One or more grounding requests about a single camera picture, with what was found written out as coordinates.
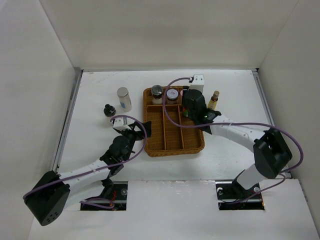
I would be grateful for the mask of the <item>yellow-label oil bottle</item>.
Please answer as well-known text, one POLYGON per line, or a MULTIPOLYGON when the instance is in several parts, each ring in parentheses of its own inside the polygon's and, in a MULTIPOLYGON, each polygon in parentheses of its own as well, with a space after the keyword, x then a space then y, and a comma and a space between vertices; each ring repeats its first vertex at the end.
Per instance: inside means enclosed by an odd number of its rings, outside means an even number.
POLYGON ((213 95, 211 96, 208 104, 207 104, 207 107, 211 110, 215 110, 216 109, 216 106, 217 106, 217 103, 218 103, 218 100, 219 100, 219 95, 220 95, 220 92, 218 90, 214 91, 213 92, 213 95))

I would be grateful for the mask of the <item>black-top salt grinder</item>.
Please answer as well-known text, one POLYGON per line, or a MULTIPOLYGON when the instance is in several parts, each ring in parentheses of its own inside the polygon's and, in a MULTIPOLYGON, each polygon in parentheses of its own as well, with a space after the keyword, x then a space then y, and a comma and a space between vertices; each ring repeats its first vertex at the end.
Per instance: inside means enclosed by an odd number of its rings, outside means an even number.
POLYGON ((151 88, 152 103, 154 105, 161 105, 163 103, 163 88, 160 85, 154 85, 151 88))

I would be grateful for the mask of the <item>white-lid sauce jar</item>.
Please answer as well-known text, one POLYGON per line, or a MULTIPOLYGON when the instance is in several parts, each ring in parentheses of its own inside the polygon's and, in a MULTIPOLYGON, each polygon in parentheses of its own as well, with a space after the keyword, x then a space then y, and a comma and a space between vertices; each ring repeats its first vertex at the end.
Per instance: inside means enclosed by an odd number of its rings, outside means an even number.
POLYGON ((179 93, 176 89, 170 88, 166 92, 166 104, 176 105, 178 103, 179 93))

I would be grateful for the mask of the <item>green-label chili sauce bottle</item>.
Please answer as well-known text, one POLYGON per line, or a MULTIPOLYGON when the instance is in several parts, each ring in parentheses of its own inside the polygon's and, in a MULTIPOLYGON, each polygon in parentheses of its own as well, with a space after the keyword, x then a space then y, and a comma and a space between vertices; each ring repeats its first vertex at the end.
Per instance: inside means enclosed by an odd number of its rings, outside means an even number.
POLYGON ((182 114, 184 117, 188 118, 189 117, 189 110, 186 107, 182 107, 182 114))

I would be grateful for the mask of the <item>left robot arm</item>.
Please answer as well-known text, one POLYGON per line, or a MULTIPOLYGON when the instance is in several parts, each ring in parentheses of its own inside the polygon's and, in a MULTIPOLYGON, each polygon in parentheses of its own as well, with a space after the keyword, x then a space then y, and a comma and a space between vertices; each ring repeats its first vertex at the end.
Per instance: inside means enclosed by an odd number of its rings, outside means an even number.
POLYGON ((70 205, 97 207, 94 199, 105 200, 112 195, 111 177, 139 155, 133 150, 135 143, 146 142, 152 135, 151 121, 142 123, 135 119, 131 124, 124 124, 124 118, 122 115, 113 119, 113 129, 119 135, 99 159, 69 172, 50 170, 23 196, 25 205, 41 226, 53 223, 70 205))

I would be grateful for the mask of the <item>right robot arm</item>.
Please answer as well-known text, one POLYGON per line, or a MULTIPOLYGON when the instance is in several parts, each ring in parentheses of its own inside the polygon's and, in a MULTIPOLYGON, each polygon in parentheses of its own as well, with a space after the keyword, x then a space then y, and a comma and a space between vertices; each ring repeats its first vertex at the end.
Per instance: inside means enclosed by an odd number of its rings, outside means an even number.
POLYGON ((292 153, 279 130, 234 125, 219 111, 207 108, 203 94, 197 89, 183 91, 182 106, 203 132, 229 139, 253 153, 254 164, 232 181, 231 190, 238 198, 245 197, 259 182, 275 179, 292 159, 292 153))

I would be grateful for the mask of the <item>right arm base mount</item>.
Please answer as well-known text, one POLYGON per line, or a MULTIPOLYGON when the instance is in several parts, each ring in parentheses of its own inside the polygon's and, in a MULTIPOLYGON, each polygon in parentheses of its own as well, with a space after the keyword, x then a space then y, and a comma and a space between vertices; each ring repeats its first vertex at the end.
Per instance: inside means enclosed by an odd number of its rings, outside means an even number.
POLYGON ((234 180, 218 180, 215 188, 221 211, 265 210, 259 183, 244 189, 234 180))

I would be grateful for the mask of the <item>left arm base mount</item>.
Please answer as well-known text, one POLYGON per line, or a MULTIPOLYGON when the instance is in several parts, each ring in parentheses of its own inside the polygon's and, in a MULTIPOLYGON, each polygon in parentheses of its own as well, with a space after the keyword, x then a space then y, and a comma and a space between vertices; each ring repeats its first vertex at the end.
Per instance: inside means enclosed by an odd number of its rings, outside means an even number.
POLYGON ((89 204, 80 204, 80 211, 126 211, 128 197, 127 181, 109 181, 100 195, 85 200, 89 204))

